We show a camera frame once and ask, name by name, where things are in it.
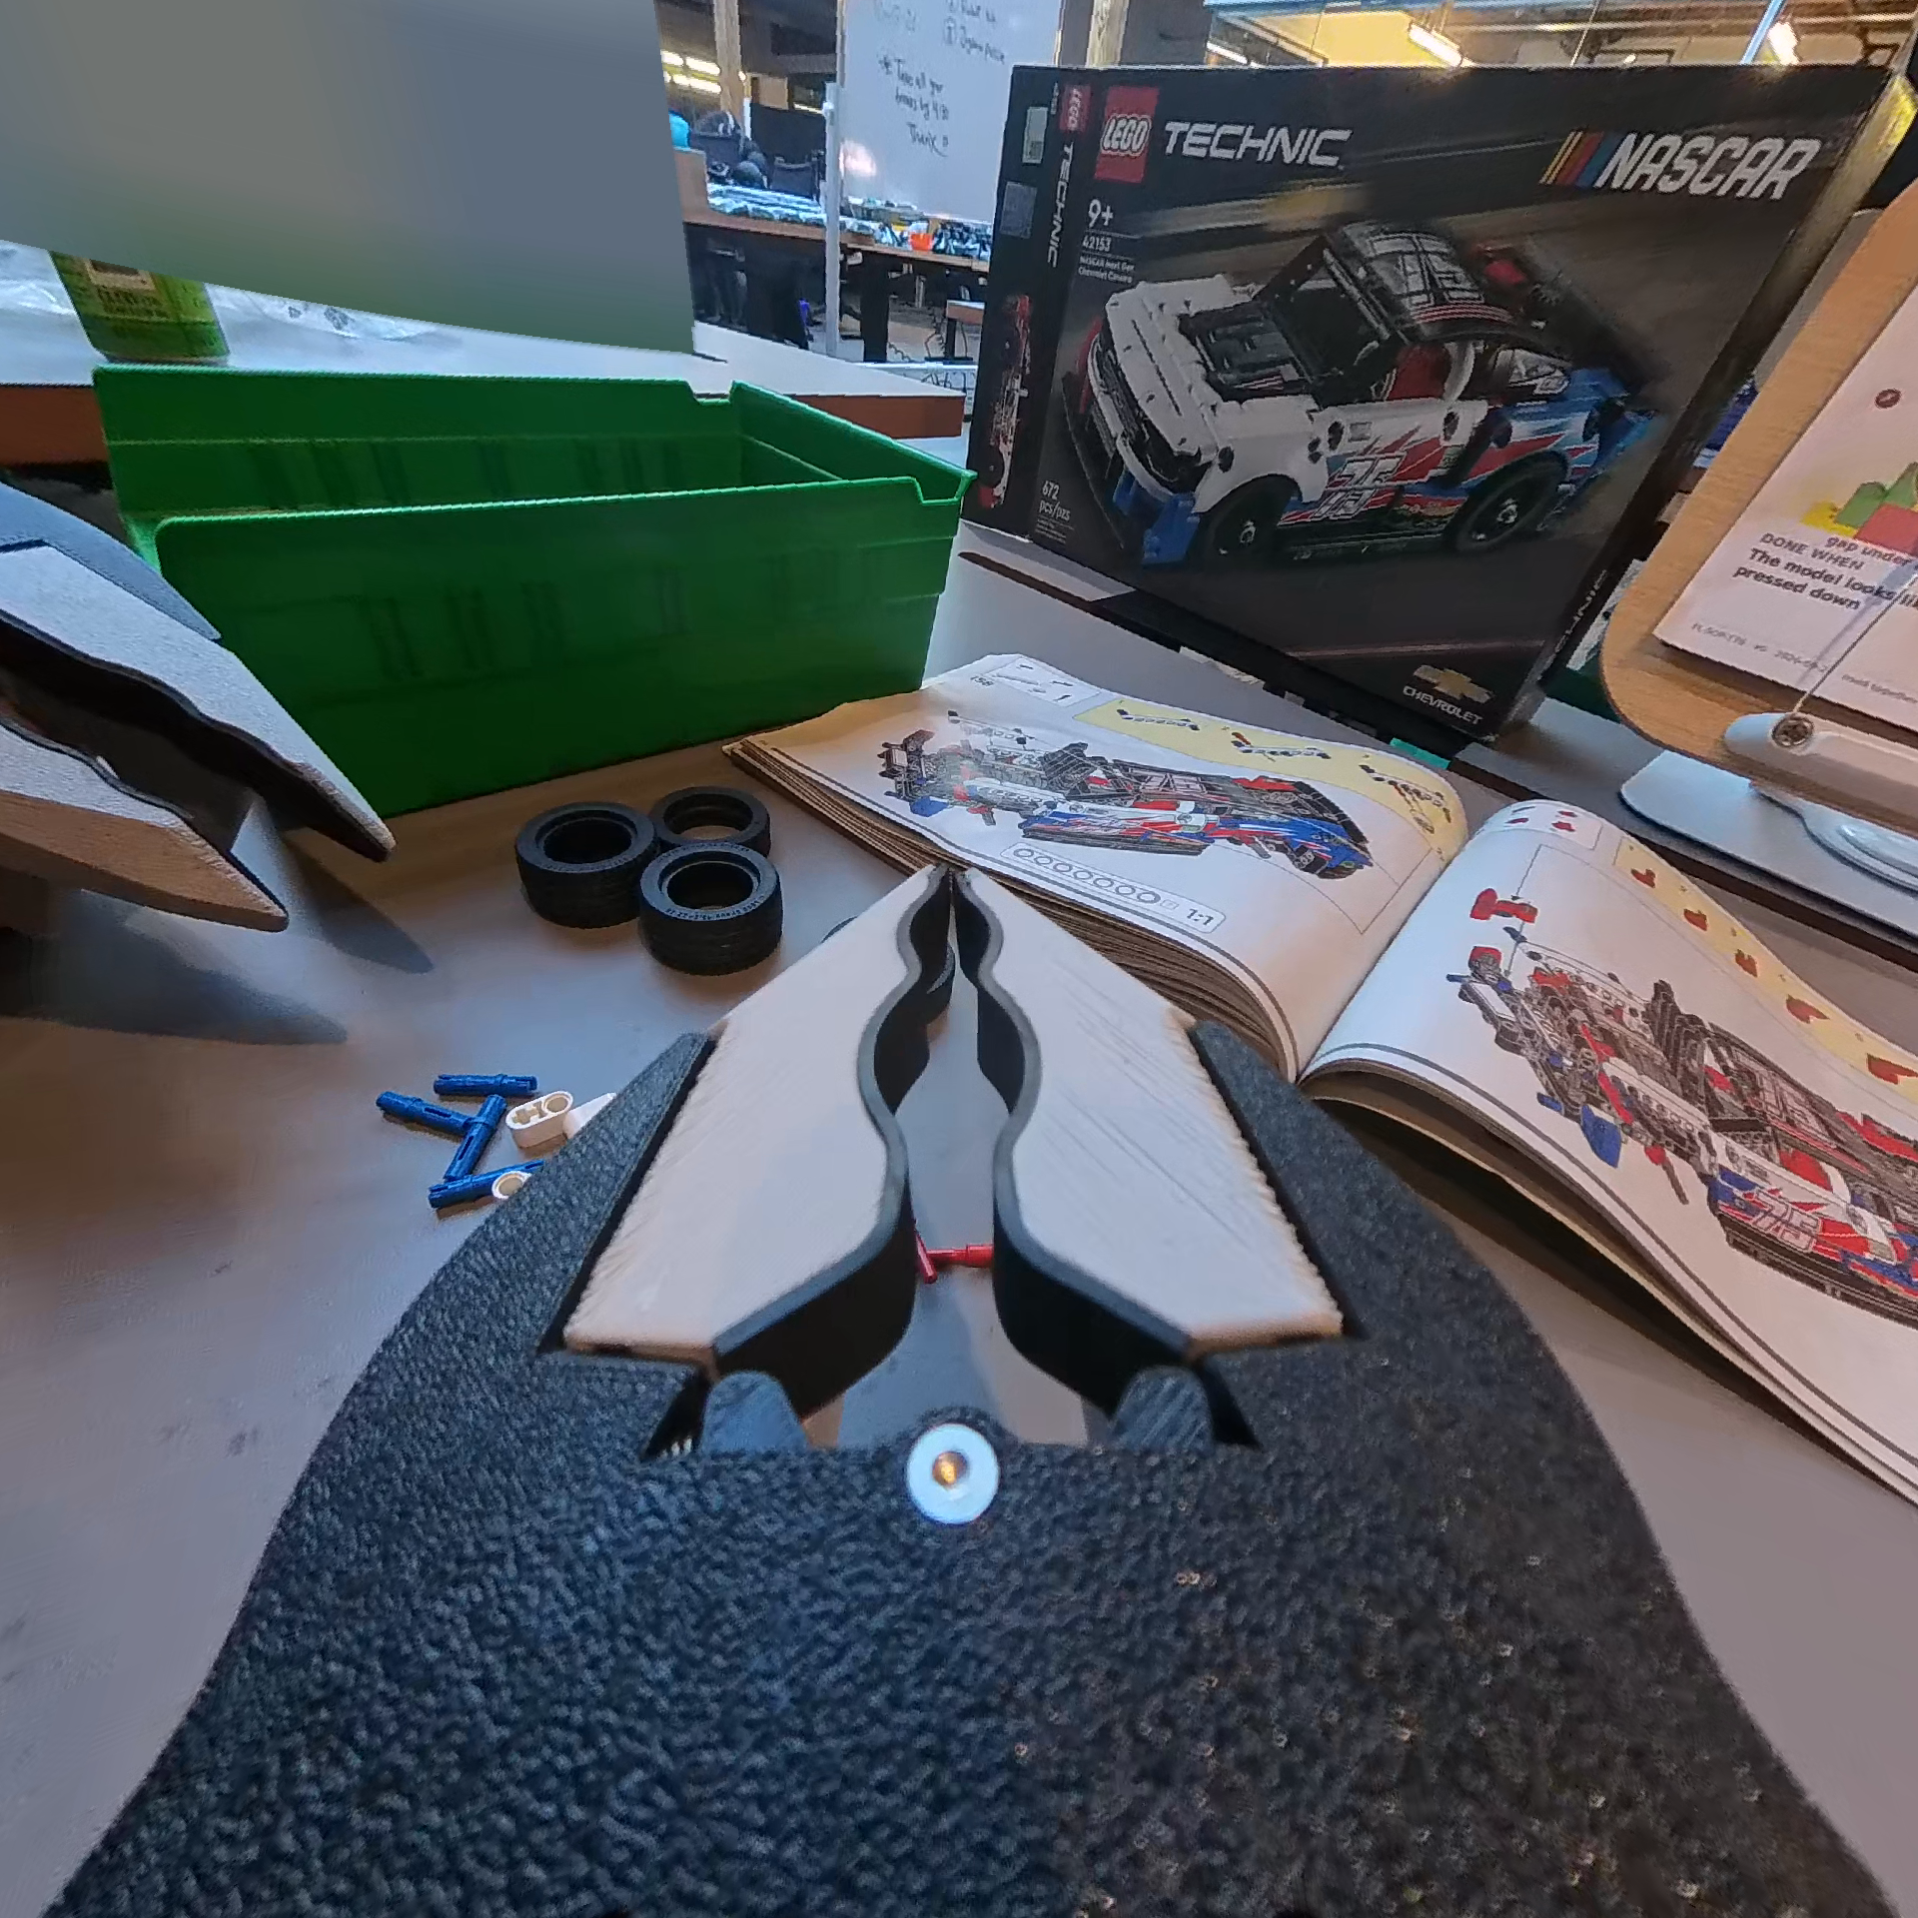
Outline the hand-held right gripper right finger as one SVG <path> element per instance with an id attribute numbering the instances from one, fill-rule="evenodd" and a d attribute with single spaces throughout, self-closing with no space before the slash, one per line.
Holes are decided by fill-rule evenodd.
<path id="1" fill-rule="evenodd" d="M 994 1304 L 1101 1411 L 1156 1365 L 1335 1337 L 1340 1306 L 1193 1019 L 993 879 L 954 882 L 994 1143 Z"/>

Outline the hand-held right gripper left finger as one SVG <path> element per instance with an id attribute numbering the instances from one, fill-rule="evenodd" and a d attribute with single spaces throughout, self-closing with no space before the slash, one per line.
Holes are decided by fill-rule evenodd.
<path id="1" fill-rule="evenodd" d="M 577 1351 L 762 1370 L 815 1411 L 904 1332 L 896 1109 L 926 1065 L 948 873 L 896 885 L 715 1028 L 564 1329 Z"/>

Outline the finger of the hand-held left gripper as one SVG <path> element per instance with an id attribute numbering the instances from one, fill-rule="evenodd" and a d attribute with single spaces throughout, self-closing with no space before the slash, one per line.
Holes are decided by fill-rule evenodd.
<path id="1" fill-rule="evenodd" d="M 200 802 L 222 778 L 381 860 L 393 834 L 193 605 L 120 541 L 1 489 L 3 693 L 131 787 Z"/>
<path id="2" fill-rule="evenodd" d="M 251 809 L 251 791 L 155 732 L 3 668 L 3 929 L 49 933 L 72 890 L 282 929 L 284 903 L 233 855 Z"/>

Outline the black toy tire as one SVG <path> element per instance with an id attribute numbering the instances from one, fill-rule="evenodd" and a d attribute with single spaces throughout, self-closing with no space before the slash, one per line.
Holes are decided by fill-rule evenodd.
<path id="1" fill-rule="evenodd" d="M 654 819 L 611 801 L 557 805 L 527 819 L 516 836 L 530 909 L 573 927 L 634 921 L 640 876 L 655 851 Z"/>
<path id="2" fill-rule="evenodd" d="M 692 783 L 658 798 L 650 818 L 658 850 L 735 844 L 771 851 L 771 818 L 763 801 L 729 783 Z"/>
<path id="3" fill-rule="evenodd" d="M 907 1028 L 946 1008 L 954 978 L 948 909 L 941 896 L 907 890 L 840 921 L 820 942 L 817 1005 L 853 1048 L 901 1002 Z"/>
<path id="4" fill-rule="evenodd" d="M 640 932 L 674 971 L 744 971 L 779 944 L 778 869 L 717 838 L 660 851 L 640 874 Z"/>

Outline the toy car instruction booklet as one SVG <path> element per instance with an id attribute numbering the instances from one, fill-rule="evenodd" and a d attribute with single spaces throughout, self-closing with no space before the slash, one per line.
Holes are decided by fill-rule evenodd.
<path id="1" fill-rule="evenodd" d="M 1471 828 L 1401 755 L 1022 655 L 729 755 L 1506 1181 L 1914 1497 L 1914 1055 L 1614 824 L 1533 798 Z"/>

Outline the green plastic bin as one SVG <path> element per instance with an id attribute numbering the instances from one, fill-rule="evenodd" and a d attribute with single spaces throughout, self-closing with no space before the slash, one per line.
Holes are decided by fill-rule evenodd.
<path id="1" fill-rule="evenodd" d="M 135 546 L 388 818 L 917 687 L 971 484 L 748 385 L 95 392 Z"/>

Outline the green drink can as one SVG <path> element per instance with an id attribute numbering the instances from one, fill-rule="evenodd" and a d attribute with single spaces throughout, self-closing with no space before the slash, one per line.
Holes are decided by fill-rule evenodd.
<path id="1" fill-rule="evenodd" d="M 203 283 L 67 252 L 50 258 L 91 347 L 107 360 L 219 363 L 227 358 Z"/>

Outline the white stand base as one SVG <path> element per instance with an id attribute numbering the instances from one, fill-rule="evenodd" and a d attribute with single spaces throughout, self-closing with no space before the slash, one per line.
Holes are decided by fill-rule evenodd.
<path id="1" fill-rule="evenodd" d="M 1721 755 L 1721 766 L 1660 755 L 1619 798 L 1651 824 L 1916 933 L 1914 749 L 1763 710 L 1726 728 Z"/>

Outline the rounded wooden board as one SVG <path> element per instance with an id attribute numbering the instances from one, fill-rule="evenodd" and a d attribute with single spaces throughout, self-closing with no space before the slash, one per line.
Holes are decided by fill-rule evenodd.
<path id="1" fill-rule="evenodd" d="M 1599 654 L 1600 678 L 1622 721 L 1653 746 L 1733 766 L 1722 734 L 1757 710 L 1764 686 L 1749 672 L 1675 650 L 1656 628 L 1914 294 L 1914 283 L 1916 188 L 1910 185 L 1875 216 L 1775 352 L 1756 401 L 1617 602 Z"/>

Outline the long wooden workbench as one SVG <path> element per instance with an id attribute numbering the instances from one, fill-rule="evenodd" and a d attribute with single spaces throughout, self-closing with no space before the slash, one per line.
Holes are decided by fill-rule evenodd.
<path id="1" fill-rule="evenodd" d="M 812 345 L 840 352 L 852 345 L 875 365 L 904 365 L 892 345 L 894 294 L 926 307 L 937 335 L 917 352 L 944 360 L 962 331 L 977 331 L 990 263 L 987 258 L 886 244 L 845 227 L 803 225 L 696 204 L 684 211 L 696 309 L 762 339 L 799 342 L 799 304 L 820 296 Z"/>

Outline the printed paper sheet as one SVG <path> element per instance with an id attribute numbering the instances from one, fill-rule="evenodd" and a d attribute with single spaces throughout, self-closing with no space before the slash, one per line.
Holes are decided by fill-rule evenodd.
<path id="1" fill-rule="evenodd" d="M 1779 460 L 1656 635 L 1916 729 L 1916 299 Z"/>

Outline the whiteboard on stand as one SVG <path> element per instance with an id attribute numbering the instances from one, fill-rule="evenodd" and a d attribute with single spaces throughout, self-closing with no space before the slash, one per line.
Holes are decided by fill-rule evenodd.
<path id="1" fill-rule="evenodd" d="M 857 200 L 990 227 L 1017 62 L 1049 65 L 1060 1 L 840 1 L 839 211 Z"/>

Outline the toy car set box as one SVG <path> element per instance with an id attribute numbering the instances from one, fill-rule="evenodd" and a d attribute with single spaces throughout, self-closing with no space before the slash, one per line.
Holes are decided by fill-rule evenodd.
<path id="1" fill-rule="evenodd" d="M 1020 66 L 968 517 L 1377 732 L 1496 736 L 1910 116 L 1869 66 Z"/>

